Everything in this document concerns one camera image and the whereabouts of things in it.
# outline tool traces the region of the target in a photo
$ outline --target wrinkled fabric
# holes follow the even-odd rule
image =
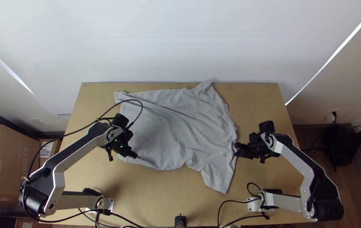
[[[138,157],[119,155],[121,160],[157,170],[187,165],[201,172],[208,187],[227,193],[236,163],[237,128],[210,82],[195,89],[114,93],[116,103],[127,99],[140,100],[144,110],[129,141]],[[130,121],[139,111],[137,102],[121,104],[121,114]]]

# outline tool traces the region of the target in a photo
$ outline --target wooden table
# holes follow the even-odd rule
[[[159,89],[194,88],[198,83],[83,83],[77,97],[66,132],[79,129],[115,104],[114,92],[140,92]],[[238,141],[248,143],[248,135],[258,132],[258,124],[273,120],[277,132],[296,136],[284,105],[279,86],[275,83],[214,83],[215,90],[228,104],[229,112],[238,127]],[[114,116],[119,106],[109,114]],[[63,139],[61,148],[79,139],[85,130]],[[246,201],[250,196],[246,185],[254,182],[261,188],[279,188],[283,193],[299,195],[303,177],[286,159],[270,158],[265,164],[258,159],[238,158],[228,194],[207,187],[200,173],[184,166],[173,171],[156,171],[129,164],[115,158],[109,162],[107,153],[96,148],[65,172],[65,190],[82,191],[89,187],[115,200],[114,212],[142,226],[173,226],[174,217],[187,216],[189,226],[216,226],[218,207],[224,200]],[[77,209],[59,210],[48,216],[56,220],[71,216]],[[246,204],[226,203],[221,209],[220,224],[239,217],[255,215]],[[284,209],[263,217],[237,222],[236,225],[301,223],[306,220],[299,213]],[[129,225],[114,216],[100,216],[108,225]],[[71,225],[94,225],[84,216],[61,222]]]

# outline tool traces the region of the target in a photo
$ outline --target black bag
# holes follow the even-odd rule
[[[352,162],[361,145],[361,132],[355,133],[339,125],[333,125],[325,129],[323,140],[324,152],[335,169],[336,166],[346,166]]]

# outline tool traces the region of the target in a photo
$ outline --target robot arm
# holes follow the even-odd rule
[[[20,204],[25,201],[26,209],[40,216],[54,214],[59,209],[84,206],[89,209],[111,209],[113,199],[106,199],[95,190],[64,191],[64,172],[96,147],[106,149],[110,161],[111,150],[124,157],[129,155],[136,158],[137,154],[128,146],[133,133],[126,128],[127,124],[128,119],[117,114],[111,125],[101,122],[92,125],[85,136],[52,156],[30,175],[29,182],[23,182]]]
[[[297,212],[311,221],[339,220],[344,210],[336,185],[326,176],[324,169],[293,145],[286,134],[274,133],[272,121],[259,124],[259,133],[250,134],[248,145],[236,143],[236,156],[249,159],[282,155],[303,176],[301,196],[286,195],[279,189],[263,189],[260,200],[248,203],[252,212],[272,212],[284,208]]]

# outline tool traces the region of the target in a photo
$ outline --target t-shirt sleeve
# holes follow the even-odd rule
[[[204,183],[216,191],[227,194],[234,174],[235,162],[236,157],[230,152],[200,166]]]

